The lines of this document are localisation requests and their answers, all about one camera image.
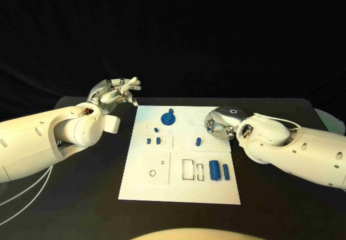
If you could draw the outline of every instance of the white board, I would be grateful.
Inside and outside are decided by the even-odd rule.
[[[230,141],[208,134],[204,127],[205,117],[215,108],[139,106],[119,199],[241,204]],[[177,121],[166,126],[162,115],[169,109]],[[194,160],[194,180],[184,179],[184,160]],[[220,162],[220,181],[211,180],[211,160]],[[198,180],[198,164],[203,164],[204,180]],[[223,164],[228,165],[231,180],[226,180]]]

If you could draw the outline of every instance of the white cable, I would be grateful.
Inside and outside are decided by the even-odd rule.
[[[292,123],[292,124],[295,124],[299,128],[302,128],[302,126],[301,126],[296,122],[289,121],[289,120],[286,120],[286,119],[282,119],[282,118],[277,118],[277,117],[273,117],[273,116],[266,116],[266,115],[263,115],[263,114],[260,114],[260,113],[254,113],[254,115],[259,115],[260,117],[264,117],[264,118],[269,118],[269,119],[273,119],[273,120],[279,120],[279,121]]]
[[[22,209],[6,221],[4,221],[4,222],[0,223],[0,226],[2,226],[5,223],[8,223],[8,222],[21,214],[21,213],[27,210],[27,208],[30,207],[30,205],[34,203],[34,201],[35,201],[35,199],[38,198],[38,196],[41,195],[42,190],[44,190],[44,188],[45,188],[45,186],[47,186],[47,183],[48,183],[48,181],[50,181],[50,176],[51,176],[51,173],[53,173],[53,169],[54,169],[54,166],[51,166],[50,169],[48,169],[48,170],[50,170],[48,177],[47,177],[44,186],[42,186],[42,188],[41,188],[41,190],[40,190],[35,198],[34,198],[32,201],[28,203],[28,205],[24,207],[24,209]]]
[[[54,166],[51,166],[45,172],[45,174],[42,175],[42,177],[40,178],[40,180],[32,184],[32,186],[24,191],[21,192],[15,197],[12,197],[9,200],[6,200],[5,202],[0,203],[0,206],[5,205],[6,203],[9,203],[14,199],[17,199],[42,180],[42,178],[48,175],[50,171],[51,171],[51,168]]]

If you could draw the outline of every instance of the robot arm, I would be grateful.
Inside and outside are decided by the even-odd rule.
[[[249,157],[325,186],[346,189],[346,137],[302,127],[289,129],[279,118],[247,117],[236,107],[217,108],[205,119],[208,132],[224,140],[237,135]]]
[[[103,132],[116,134],[120,118],[107,115],[117,103],[138,101],[141,81],[113,79],[93,88],[87,102],[0,123],[0,183],[24,178],[93,146]]]

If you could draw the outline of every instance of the black backdrop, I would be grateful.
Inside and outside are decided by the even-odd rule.
[[[87,96],[306,98],[346,119],[346,38],[328,9],[203,1],[0,0],[0,119]]]

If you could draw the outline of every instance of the table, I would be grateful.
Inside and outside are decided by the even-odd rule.
[[[86,97],[64,97],[57,108],[84,101]],[[305,99],[139,98],[138,101],[142,105],[234,105],[250,114],[257,112],[326,130]],[[96,146],[54,166],[37,201],[0,226],[2,239],[123,240],[175,228],[228,230],[264,239],[345,239],[346,192],[303,180],[272,164],[256,163],[237,139],[231,147],[241,205],[119,200],[136,112],[132,104],[120,104],[112,113],[122,118],[119,133],[106,132]],[[0,220],[12,216],[11,211],[22,209],[35,193],[30,192],[6,209],[0,208]]]

